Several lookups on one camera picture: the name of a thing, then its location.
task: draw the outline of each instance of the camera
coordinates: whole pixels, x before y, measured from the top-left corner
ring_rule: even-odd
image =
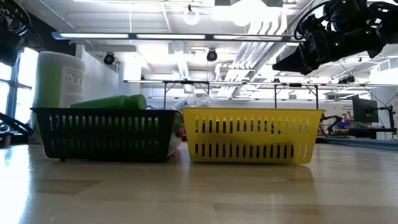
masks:
[[[217,53],[215,49],[210,49],[206,57],[208,62],[215,62],[217,60]]]
[[[105,65],[114,65],[116,63],[116,59],[114,57],[114,52],[106,53],[106,56],[104,58],[104,63],[105,63]]]
[[[323,16],[308,16],[321,6],[324,6]],[[324,63],[360,52],[367,51],[369,57],[374,58],[386,44],[398,43],[396,21],[398,6],[390,3],[374,2],[368,6],[366,0],[323,2],[308,11],[297,24],[294,38],[305,39],[305,42],[300,43],[293,54],[275,63],[272,69],[307,75]]]

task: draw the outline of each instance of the ceiling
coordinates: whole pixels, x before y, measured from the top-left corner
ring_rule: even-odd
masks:
[[[297,0],[297,5],[283,12],[287,18],[287,24],[293,22],[294,17],[309,3],[309,0]],[[312,2],[313,5],[318,4],[321,0],[315,0]],[[23,1],[22,6],[25,7],[29,12],[33,13],[38,18],[42,19],[50,26],[62,32],[161,32],[161,33],[205,33],[205,34],[248,34],[256,23],[252,23],[246,26],[237,26],[234,19],[244,19],[251,14],[254,14],[252,10],[256,10],[257,7],[250,8],[249,10],[237,11],[236,14],[229,16],[229,19],[220,14],[218,15],[218,9],[220,6],[215,6],[215,0],[201,0],[200,6],[196,6],[197,1],[192,3],[192,9],[199,13],[199,21],[195,25],[188,25],[184,21],[184,12],[187,10],[186,4],[117,4],[117,3],[103,3],[103,2],[76,2],[74,0],[28,0]],[[272,13],[275,8],[268,10],[267,14]],[[187,18],[192,20],[194,15],[188,14]],[[279,22],[278,28],[282,29],[282,12],[280,17],[276,16]],[[267,34],[273,29],[270,25],[266,29]],[[284,28],[282,32],[284,34],[291,34],[292,30],[290,27]],[[171,74],[173,70],[178,70],[178,60],[175,54],[169,54],[169,43],[171,41],[144,41],[144,40],[133,40],[133,41],[121,41],[121,40],[102,40],[102,41],[91,41],[83,42],[86,44],[86,48],[92,51],[94,55],[103,57],[105,51],[104,46],[119,46],[120,45],[134,45],[137,47],[137,51],[141,57],[147,63],[147,67],[150,69],[143,71],[144,75],[153,74]],[[217,63],[232,63],[234,59],[238,58],[238,53],[242,51],[242,42],[187,42],[190,46],[190,55],[185,57],[187,67],[189,70],[201,70],[201,71],[212,71],[215,72]],[[250,50],[254,52],[256,48],[262,47],[260,44],[251,45]],[[217,62],[207,62],[206,54],[208,49],[216,49],[218,53]],[[271,50],[266,50],[260,59],[264,58],[267,54],[271,54]],[[308,82],[309,79],[317,80],[317,78],[324,78],[323,81],[331,81],[331,77],[338,79],[336,75],[344,75],[345,70],[354,68],[356,76],[359,78],[366,78],[369,76],[369,68],[377,65],[378,62],[383,62],[386,57],[398,56],[398,46],[386,46],[383,52],[374,60],[366,62],[358,62],[360,57],[367,58],[366,53],[355,55],[349,60],[342,60],[339,63],[328,63],[322,65],[318,70],[312,72],[306,77],[299,73],[272,73],[271,76],[268,73],[261,73],[261,61],[258,61],[256,66],[253,68],[255,72],[245,72],[243,75],[237,74],[236,78],[249,77],[253,78],[256,73],[258,78],[262,78],[264,81],[274,76],[287,80],[294,79],[295,82]]]

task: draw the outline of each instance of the security camera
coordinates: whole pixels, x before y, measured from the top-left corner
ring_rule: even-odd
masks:
[[[104,58],[104,63],[105,63],[105,65],[114,65],[116,63],[116,59],[114,57],[114,52],[106,53],[106,56]]]
[[[215,62],[217,60],[217,53],[216,50],[210,49],[209,52],[207,53],[207,61],[208,62]]]

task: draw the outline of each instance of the computer screen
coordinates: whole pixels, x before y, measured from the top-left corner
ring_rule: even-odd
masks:
[[[353,98],[353,111],[355,121],[375,123],[379,122],[377,102],[374,100]]]

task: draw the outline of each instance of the label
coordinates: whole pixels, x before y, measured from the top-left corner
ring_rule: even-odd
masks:
[[[61,74],[60,107],[83,101],[84,71],[63,66]]]

